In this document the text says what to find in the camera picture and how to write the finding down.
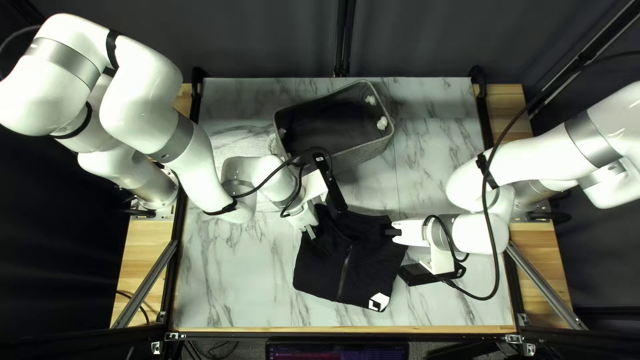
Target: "black cable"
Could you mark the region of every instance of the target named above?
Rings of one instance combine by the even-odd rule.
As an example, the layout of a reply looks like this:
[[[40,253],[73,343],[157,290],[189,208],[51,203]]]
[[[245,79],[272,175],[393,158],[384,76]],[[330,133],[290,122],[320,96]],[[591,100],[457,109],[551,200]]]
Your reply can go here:
[[[131,360],[131,356],[133,355],[133,350],[135,349],[135,347],[131,347],[129,349],[129,352],[127,353],[127,359],[126,360]]]
[[[212,348],[210,348],[210,349],[209,349],[209,351],[207,351],[207,352],[209,353],[209,355],[211,355],[210,359],[213,359],[213,360],[223,360],[223,359],[228,358],[228,357],[229,357],[229,355],[233,354],[233,353],[234,353],[234,351],[236,351],[236,348],[238,347],[238,344],[240,344],[240,342],[239,342],[239,341],[236,341],[236,343],[234,344],[234,347],[231,349],[231,351],[230,351],[230,352],[228,352],[228,353],[226,353],[226,354],[225,354],[225,355],[223,355],[223,356],[215,356],[215,355],[213,355],[211,352],[212,352],[214,349],[217,349],[217,348],[219,348],[219,347],[221,347],[221,346],[223,346],[223,345],[225,345],[225,344],[219,345],[219,346],[217,346],[217,347],[212,347]]]
[[[428,217],[426,217],[422,222],[422,226],[427,226],[427,224],[429,223],[429,220],[431,219],[433,219],[435,222],[438,222],[438,224],[440,224],[440,227],[444,231],[444,235],[447,238],[447,242],[449,243],[449,250],[451,251],[451,257],[453,258],[453,260],[457,263],[464,263],[469,258],[469,253],[467,253],[467,255],[465,255],[465,257],[462,258],[462,260],[456,257],[456,253],[453,252],[453,241],[451,241],[452,239],[451,233],[449,233],[449,229],[447,229],[447,227],[444,226],[444,222],[438,215],[429,215]]]
[[[568,73],[567,75],[565,75],[562,79],[559,80],[559,83],[564,83],[565,81],[569,80],[572,76],[576,75],[576,74],[580,74],[582,71],[591,68],[595,65],[598,65],[600,63],[606,62],[606,61],[610,61],[613,59],[617,59],[617,58],[622,58],[624,56],[632,56],[632,55],[640,55],[640,50],[634,50],[634,51],[625,51],[622,53],[618,53],[618,54],[613,54],[613,55],[609,55],[609,56],[604,56],[603,58],[599,58],[596,60],[591,61],[588,64],[585,64],[583,66],[581,66],[579,69],[576,69],[573,72]],[[491,293],[485,297],[478,297],[476,295],[473,295],[459,287],[457,287],[455,284],[453,284],[453,282],[448,281],[447,284],[449,286],[452,286],[453,288],[456,288],[457,290],[460,290],[463,294],[473,298],[473,299],[477,299],[477,300],[488,300],[490,298],[492,298],[498,291],[498,286],[500,283],[500,277],[499,277],[499,264],[498,264],[498,253],[497,250],[495,248],[495,238],[493,237],[493,229],[491,227],[491,221],[489,219],[489,211],[488,211],[488,206],[486,203],[486,185],[489,179],[489,175],[490,175],[490,171],[489,168],[491,166],[491,162],[493,161],[493,157],[495,156],[496,153],[496,149],[498,148],[498,146],[500,145],[500,143],[502,143],[502,141],[504,140],[504,137],[507,135],[507,132],[511,129],[511,127],[513,127],[513,124],[515,124],[515,122],[533,105],[536,104],[542,97],[546,96],[551,89],[553,89],[551,86],[547,87],[546,90],[542,90],[540,92],[540,94],[536,95],[531,101],[529,101],[520,111],[518,111],[518,113],[516,113],[516,115],[513,117],[513,119],[511,119],[511,121],[509,121],[509,124],[507,124],[507,126],[504,128],[504,130],[502,131],[502,133],[500,134],[500,136],[498,136],[498,140],[496,140],[495,145],[493,146],[493,150],[491,150],[491,154],[489,155],[489,158],[486,161],[486,165],[485,165],[485,170],[484,170],[484,174],[483,174],[483,179],[482,179],[482,207],[483,207],[483,212],[484,212],[484,221],[486,222],[486,226],[487,226],[487,230],[489,232],[489,241],[491,243],[491,251],[493,254],[493,265],[495,268],[495,282],[494,282],[494,286],[493,286],[493,290],[491,291]]]
[[[122,295],[122,296],[124,296],[124,297],[129,298],[129,300],[131,300],[131,295],[129,295],[129,294],[127,294],[127,293],[124,293],[124,292],[122,292],[122,291],[120,291],[120,290],[116,290],[116,294],[118,294],[118,295]],[[143,315],[145,315],[145,319],[147,319],[147,325],[149,325],[149,324],[150,324],[150,322],[149,322],[149,316],[147,315],[147,312],[142,308],[142,305],[140,306],[140,311],[142,311],[142,314],[143,314]]]
[[[298,155],[294,156],[293,158],[283,162],[282,164],[280,164],[279,167],[277,167],[274,171],[272,171],[267,178],[265,178],[265,180],[263,180],[260,184],[258,184],[258,186],[256,186],[255,188],[247,191],[246,193],[242,193],[239,195],[231,195],[232,198],[234,199],[239,199],[241,197],[246,197],[249,196],[253,193],[255,193],[256,191],[258,191],[260,188],[262,188],[267,181],[269,181],[278,171],[282,170],[284,167],[286,167],[287,165],[290,165],[291,163],[293,163],[294,161],[300,159],[303,155],[306,155],[308,153],[313,153],[313,152],[322,152],[330,161],[329,161],[329,174],[332,174],[333,171],[333,161],[331,161],[331,154],[329,154],[329,152],[322,147],[310,147],[307,150],[304,150],[303,152],[299,153]]]
[[[282,208],[282,211],[280,212],[280,217],[281,218],[285,218],[285,217],[291,216],[291,214],[285,214],[284,212],[289,209],[289,206],[291,206],[291,204],[293,204],[293,202],[300,195],[300,191],[302,190],[302,170],[304,170],[305,165],[306,164],[300,165],[300,171],[298,172],[298,188],[296,189],[296,194],[291,198],[291,200],[289,200],[289,202],[284,206],[284,208]]]
[[[119,212],[124,213],[124,214],[129,214],[132,217],[135,217],[135,216],[147,217],[147,218],[156,217],[156,211],[155,210],[120,209]]]
[[[187,350],[187,352],[189,353],[189,357],[192,358],[192,360],[196,360],[195,356],[193,356],[193,354],[191,353],[191,350],[189,350],[188,346],[184,346],[184,349]]]
[[[186,341],[186,343],[187,343],[187,345],[191,345],[191,348],[193,349],[193,351],[194,351],[194,352],[196,353],[196,355],[198,356],[198,360],[202,360],[202,358],[200,357],[199,351],[198,351],[198,349],[196,349],[195,345],[194,345],[192,342],[190,342],[189,340],[187,340],[187,341]]]
[[[203,353],[202,351],[200,351],[200,348],[199,348],[199,347],[197,347],[197,346],[195,346],[193,343],[191,343],[191,346],[193,347],[193,350],[196,350],[196,352],[198,352],[198,354],[200,354],[200,355],[204,356],[206,359],[210,359],[210,360],[217,360],[217,358],[216,358],[216,357],[212,357],[213,355],[211,355],[211,353],[210,353],[210,352],[211,352],[211,351],[213,351],[213,350],[215,350],[215,349],[217,349],[217,348],[219,348],[219,347],[223,347],[223,346],[225,346],[225,345],[226,345],[226,344],[228,344],[228,343],[229,343],[229,341],[223,341],[223,343],[222,343],[222,344],[219,344],[219,345],[216,345],[216,346],[214,346],[214,347],[210,348],[209,350],[207,350],[207,351],[209,352],[209,355],[207,355],[207,354]]]
[[[131,194],[131,196],[129,196],[128,198],[126,198],[126,199],[124,199],[124,200],[122,201],[122,204],[126,204],[127,202],[130,202],[130,201],[136,200],[137,198],[138,198],[137,196],[135,196],[135,195]]]

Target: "white logo patch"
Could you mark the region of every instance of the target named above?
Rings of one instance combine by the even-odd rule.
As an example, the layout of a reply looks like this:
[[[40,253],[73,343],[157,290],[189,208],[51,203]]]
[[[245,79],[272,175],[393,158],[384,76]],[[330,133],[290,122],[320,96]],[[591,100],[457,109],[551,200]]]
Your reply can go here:
[[[377,293],[369,299],[369,309],[384,311],[389,305],[389,297],[382,293]]]

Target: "zipper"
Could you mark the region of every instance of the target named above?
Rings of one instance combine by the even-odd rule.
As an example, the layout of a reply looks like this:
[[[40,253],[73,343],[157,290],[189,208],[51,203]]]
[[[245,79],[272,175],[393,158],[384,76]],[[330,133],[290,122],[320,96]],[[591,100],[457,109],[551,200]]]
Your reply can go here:
[[[351,257],[351,245],[347,248],[347,254],[344,256],[344,261],[342,262],[342,273],[340,274],[340,283],[338,284],[338,294],[336,294],[335,299],[340,301],[342,300],[342,289],[344,288],[344,281],[347,279],[347,270],[349,270],[349,258]]]

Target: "white cotton ball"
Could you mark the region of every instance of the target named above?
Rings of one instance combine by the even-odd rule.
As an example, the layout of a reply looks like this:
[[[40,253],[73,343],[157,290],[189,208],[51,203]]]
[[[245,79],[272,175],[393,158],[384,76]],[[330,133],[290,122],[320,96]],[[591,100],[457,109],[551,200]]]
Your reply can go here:
[[[378,120],[376,127],[378,128],[378,130],[384,130],[387,128],[387,125],[389,125],[389,120],[387,120],[386,116],[383,116],[380,118],[380,120]]]
[[[369,105],[375,105],[378,102],[376,101],[376,97],[373,95],[369,95],[364,99],[364,102],[366,102]]]

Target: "black strap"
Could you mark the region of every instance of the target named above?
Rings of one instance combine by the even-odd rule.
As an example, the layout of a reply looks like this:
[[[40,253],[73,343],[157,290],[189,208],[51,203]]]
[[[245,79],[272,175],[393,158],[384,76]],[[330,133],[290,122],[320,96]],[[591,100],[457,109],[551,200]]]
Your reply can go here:
[[[482,152],[477,157],[476,165],[478,166],[480,171],[483,173],[483,175],[486,174],[486,183],[489,184],[489,186],[491,186],[491,189],[497,189],[498,184],[495,182],[493,176],[491,175],[491,172],[487,169],[486,157]]]
[[[104,70],[102,71],[102,73],[110,77],[116,76],[116,71],[108,66],[104,67]]]
[[[80,124],[80,126],[78,126],[77,129],[73,130],[69,134],[49,135],[49,136],[54,138],[54,139],[64,140],[64,139],[71,139],[72,137],[77,136],[80,133],[82,133],[83,130],[86,129],[87,125],[89,125],[89,123],[91,122],[91,114],[93,113],[93,109],[91,107],[91,104],[89,104],[88,101],[85,103],[85,106],[86,106],[86,115],[84,116],[84,120],[82,121],[82,124]]]
[[[211,215],[212,217],[214,217],[216,215],[222,215],[222,214],[230,213],[231,211],[236,210],[236,205],[238,205],[238,200],[235,199],[235,198],[232,198],[232,199],[234,201],[231,204],[225,206],[224,208],[222,208],[222,209],[220,209],[218,211],[214,211],[212,213],[208,213],[208,212],[202,210],[202,212],[207,214],[207,215]]]
[[[122,34],[115,30],[109,29],[109,33],[107,34],[107,41],[106,41],[107,57],[109,58],[109,62],[111,63],[111,66],[115,71],[118,71],[118,68],[120,67],[118,65],[118,60],[116,59],[116,39],[120,35]]]

